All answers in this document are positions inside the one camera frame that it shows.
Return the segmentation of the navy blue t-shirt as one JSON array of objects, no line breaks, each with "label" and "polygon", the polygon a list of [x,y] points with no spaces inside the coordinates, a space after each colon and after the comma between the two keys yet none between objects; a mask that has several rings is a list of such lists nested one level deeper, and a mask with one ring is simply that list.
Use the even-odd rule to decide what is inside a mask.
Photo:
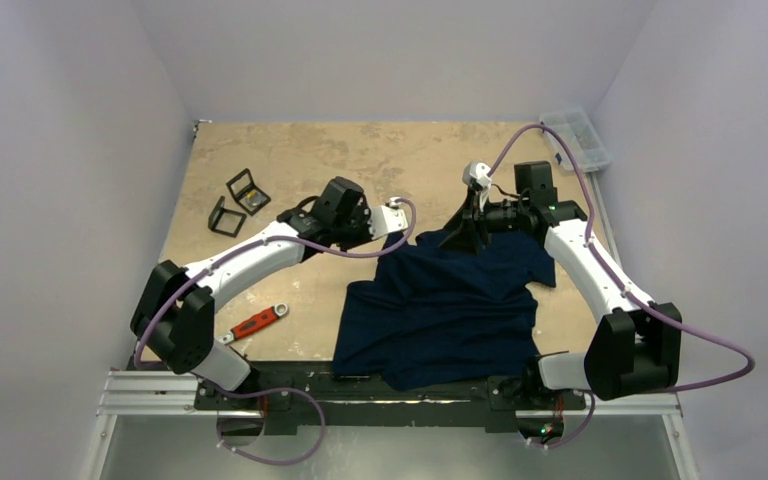
[{"label": "navy blue t-shirt", "polygon": [[446,251],[442,230],[380,257],[347,287],[332,360],[338,376],[378,374],[393,389],[518,375],[538,354],[530,283],[556,285],[529,235],[500,233],[477,255]]}]

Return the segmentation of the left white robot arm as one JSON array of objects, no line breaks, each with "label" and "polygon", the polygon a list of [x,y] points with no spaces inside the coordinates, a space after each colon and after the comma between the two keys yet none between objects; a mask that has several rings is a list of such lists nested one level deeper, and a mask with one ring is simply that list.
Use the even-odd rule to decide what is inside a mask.
[{"label": "left white robot arm", "polygon": [[363,188],[337,176],[311,208],[282,212],[259,234],[223,253],[189,266],[157,264],[130,323],[138,338],[135,366],[143,365],[142,355],[150,350],[174,373],[192,373],[219,386],[232,408],[249,407],[258,382],[243,355],[216,339],[216,313],[259,281],[322,249],[337,246],[344,252],[371,242],[370,216]]}]

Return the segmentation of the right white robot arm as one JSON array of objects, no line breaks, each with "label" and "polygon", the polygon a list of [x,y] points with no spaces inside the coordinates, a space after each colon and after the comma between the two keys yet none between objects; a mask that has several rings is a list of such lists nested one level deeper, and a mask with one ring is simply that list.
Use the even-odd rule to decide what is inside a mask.
[{"label": "right white robot arm", "polygon": [[526,233],[565,270],[596,321],[585,352],[538,356],[526,363],[524,399],[544,407],[564,390],[612,400],[674,386],[681,347],[677,308],[655,303],[607,257],[587,230],[584,210],[572,200],[559,200],[548,162],[516,165],[513,201],[490,201],[490,170],[482,162],[465,167],[466,196],[444,227],[448,235],[441,249],[478,254],[498,233]]}]

